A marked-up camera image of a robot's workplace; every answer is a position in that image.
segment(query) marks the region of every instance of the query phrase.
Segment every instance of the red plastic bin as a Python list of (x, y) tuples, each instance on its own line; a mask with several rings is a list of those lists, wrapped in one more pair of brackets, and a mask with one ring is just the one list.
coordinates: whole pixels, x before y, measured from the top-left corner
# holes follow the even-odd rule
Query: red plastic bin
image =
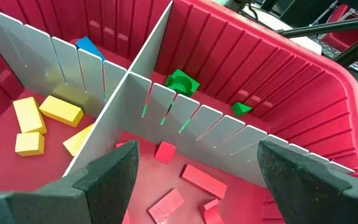
[[(0, 11), (67, 42), (88, 36), (107, 60), (129, 68), (168, 3), (0, 0)], [(163, 83), (178, 68), (201, 83), (194, 99), (229, 115), (234, 102), (243, 102), (253, 107), (240, 118), (247, 124), (354, 169), (358, 177), (358, 86), (340, 65), (211, 1), (175, 0), (152, 81)], [(53, 134), (45, 141), (53, 150), (17, 157), (11, 152), (19, 132), (11, 101), (25, 96), (39, 103), (45, 98), (24, 89), (0, 56), (0, 190), (34, 190), (60, 178), (71, 161), (61, 142), (95, 119), (86, 116), (73, 129), (46, 118)], [(120, 142), (133, 138), (125, 133)], [(178, 182), (187, 163), (227, 184), (219, 203), (225, 223), (284, 223), (267, 189), (181, 155), (162, 166), (146, 156), (154, 144), (140, 139), (140, 148), (144, 156), (128, 208), (131, 223), (153, 223), (147, 206), (172, 183), (185, 204), (167, 223), (203, 222), (196, 200), (205, 204), (213, 198)]]
[[(334, 10), (328, 22), (336, 22), (340, 20), (340, 18), (342, 18), (342, 16), (344, 16), (349, 10), (350, 7), (345, 4), (339, 6)], [(356, 18), (355, 15), (350, 15), (347, 19), (353, 18)], [(323, 40), (335, 49), (343, 52), (358, 41), (358, 29), (328, 33), (323, 37)]]

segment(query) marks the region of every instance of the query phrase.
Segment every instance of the blue block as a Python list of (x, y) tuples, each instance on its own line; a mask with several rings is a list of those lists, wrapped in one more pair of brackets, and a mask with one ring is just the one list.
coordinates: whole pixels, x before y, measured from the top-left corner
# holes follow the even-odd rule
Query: blue block
[(92, 43), (92, 41), (88, 37), (84, 37), (75, 42), (75, 45), (79, 49), (86, 50), (89, 53), (99, 56), (102, 59), (102, 62), (105, 60), (102, 53), (96, 48), (96, 46)]

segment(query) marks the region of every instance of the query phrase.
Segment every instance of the red block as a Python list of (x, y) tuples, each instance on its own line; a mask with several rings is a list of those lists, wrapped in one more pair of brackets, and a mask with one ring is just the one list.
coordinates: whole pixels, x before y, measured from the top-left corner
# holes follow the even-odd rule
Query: red block
[(185, 201), (179, 194), (179, 191), (173, 189), (149, 209), (149, 214), (156, 224), (161, 224), (184, 202)]
[(219, 200), (214, 199), (214, 200), (212, 200), (212, 201), (206, 203), (206, 204), (203, 206), (203, 210), (204, 210), (204, 212), (205, 212), (205, 211), (208, 211), (209, 209), (211, 209), (211, 208), (213, 208), (213, 207), (215, 207), (215, 206), (218, 206), (218, 205), (219, 205)]
[(173, 146), (167, 142), (161, 142), (160, 146), (157, 149), (157, 152), (155, 153), (154, 159), (163, 162), (165, 164), (168, 164), (175, 154), (176, 146)]
[(116, 144), (116, 149), (117, 149), (118, 147), (122, 146), (123, 144), (125, 144), (125, 143), (124, 143), (124, 142), (123, 142), (123, 143), (117, 143), (117, 144)]
[(205, 204), (202, 212), (206, 224), (224, 224), (219, 214), (219, 202), (217, 199)]
[(129, 220), (128, 209), (125, 211), (124, 220), (122, 221), (122, 224), (131, 224), (131, 221)]
[(227, 185), (216, 180), (203, 171), (187, 164), (181, 177), (191, 184), (215, 195), (217, 198), (223, 199), (226, 193)]

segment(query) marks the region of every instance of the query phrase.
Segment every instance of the green block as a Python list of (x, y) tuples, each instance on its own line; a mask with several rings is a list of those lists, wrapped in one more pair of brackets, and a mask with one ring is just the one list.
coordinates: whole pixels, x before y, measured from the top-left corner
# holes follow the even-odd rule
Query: green block
[(167, 78), (167, 81), (165, 81), (165, 86), (179, 94), (191, 97), (200, 84), (180, 69), (176, 69), (176, 71)]
[(231, 107), (231, 109), (233, 110), (234, 115), (242, 116), (242, 115), (248, 113), (252, 108), (247, 105), (243, 105), (242, 103), (237, 102)]

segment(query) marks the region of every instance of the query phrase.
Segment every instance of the yellow rectangular block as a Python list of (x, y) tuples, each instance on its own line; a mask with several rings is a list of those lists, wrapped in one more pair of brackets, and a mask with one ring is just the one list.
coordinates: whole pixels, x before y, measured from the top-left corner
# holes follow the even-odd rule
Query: yellow rectangular block
[(41, 133), (20, 133), (16, 136), (15, 152), (21, 156), (34, 156), (44, 153), (45, 138)]
[(45, 134), (47, 132), (44, 119), (38, 110), (38, 104), (34, 97), (15, 100), (13, 107), (22, 133), (40, 132)]
[(72, 127), (77, 127), (84, 112), (78, 106), (67, 103), (53, 96), (48, 96), (40, 106), (43, 115)]
[(92, 127), (93, 124), (89, 125), (88, 127), (84, 128), (82, 131), (76, 133), (71, 138), (63, 142), (63, 145), (66, 147), (66, 149), (70, 152), (72, 156), (75, 156), (78, 150), (80, 150), (82, 143), (85, 141), (85, 138), (87, 137), (88, 133), (91, 131)]

